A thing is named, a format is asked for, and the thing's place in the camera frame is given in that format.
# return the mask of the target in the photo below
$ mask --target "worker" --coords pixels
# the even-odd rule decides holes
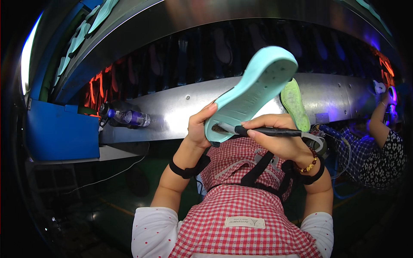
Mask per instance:
[[[339,172],[345,174],[358,186],[383,193],[401,181],[406,163],[403,139],[395,130],[396,118],[390,119],[391,128],[383,123],[389,105],[397,105],[388,89],[382,95],[365,130],[359,126],[345,127],[340,132],[320,126],[320,130],[334,136]]]
[[[136,209],[133,257],[330,257],[333,191],[324,160],[300,137],[252,130],[296,129],[291,116],[268,114],[243,122],[249,137],[227,140],[204,155],[211,146],[204,121],[216,111],[216,103],[210,103],[190,117],[188,135],[165,168],[151,206]],[[178,221],[181,194],[200,172],[208,194]],[[301,228],[282,206],[293,181],[304,183],[307,191]]]

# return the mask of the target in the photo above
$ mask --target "factory floor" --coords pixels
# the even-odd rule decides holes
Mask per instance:
[[[135,165],[135,169],[140,169],[148,177],[150,193],[146,197],[135,196],[126,186],[125,173],[122,173],[91,186],[94,189],[89,189],[90,198],[86,198],[83,205],[75,209],[73,216],[83,220],[108,245],[131,256],[131,230],[135,209],[150,205],[161,174],[180,142],[181,140],[151,142],[149,154]],[[128,168],[141,158],[95,162],[92,165],[93,177],[95,180],[105,179]],[[90,169],[90,165],[77,165],[76,174],[85,169]],[[344,184],[338,187],[337,191],[345,195],[355,192],[355,189],[350,184]],[[302,220],[305,195],[304,187],[299,187],[285,204],[286,216],[298,226]],[[375,237],[379,235],[391,214],[394,200],[394,195],[377,195],[368,191],[361,191],[345,200],[335,198],[335,242],[332,257],[364,257],[363,253],[368,252],[369,243],[375,242]],[[179,220],[182,220],[189,209],[199,201],[196,182],[191,179],[182,194]]]

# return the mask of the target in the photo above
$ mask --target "black wrist band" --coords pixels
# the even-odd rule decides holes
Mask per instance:
[[[283,170],[284,173],[290,174],[291,178],[297,180],[297,182],[303,183],[305,185],[311,185],[312,183],[320,179],[320,177],[324,173],[324,159],[322,156],[318,154],[316,155],[320,161],[320,169],[318,170],[317,174],[315,174],[314,176],[302,175],[297,169],[294,168],[294,161],[292,160],[286,160],[281,165],[281,169]]]
[[[317,154],[317,158],[320,161],[320,169],[318,170],[317,174],[310,176],[310,175],[301,175],[300,177],[300,182],[302,182],[305,185],[311,185],[312,183],[314,183],[315,181],[317,181],[318,179],[320,179],[320,177],[323,175],[324,173],[324,159],[322,156]]]
[[[211,162],[211,159],[207,155],[202,155],[198,163],[195,165],[194,168],[186,168],[186,169],[181,169],[175,163],[173,162],[173,158],[169,162],[169,167],[171,168],[172,172],[174,172],[177,175],[180,175],[183,179],[190,179],[193,176],[199,175],[201,171],[203,171],[208,164]]]

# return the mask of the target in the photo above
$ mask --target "white shirt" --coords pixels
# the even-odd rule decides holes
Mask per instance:
[[[166,207],[141,207],[135,212],[132,228],[132,254],[135,258],[167,258],[177,242],[182,221]],[[333,218],[325,212],[308,215],[301,224],[301,230],[316,239],[316,246],[323,258],[329,258],[333,249]],[[232,255],[194,253],[193,258],[234,258]],[[299,258],[298,255],[284,256],[236,256],[237,258]]]

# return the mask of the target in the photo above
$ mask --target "hand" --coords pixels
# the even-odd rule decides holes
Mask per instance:
[[[387,105],[397,105],[397,103],[393,100],[393,98],[390,96],[389,93],[389,88],[386,89],[386,92],[383,93],[383,103]]]
[[[300,167],[306,167],[311,163],[313,159],[312,152],[301,137],[272,137],[253,130],[261,126],[297,130],[289,114],[262,115],[241,124],[245,129],[252,129],[248,130],[247,133],[256,143],[278,157],[293,160]]]
[[[217,111],[218,106],[214,101],[189,118],[188,135],[186,136],[186,139],[196,147],[206,149],[211,146],[205,137],[204,121]]]

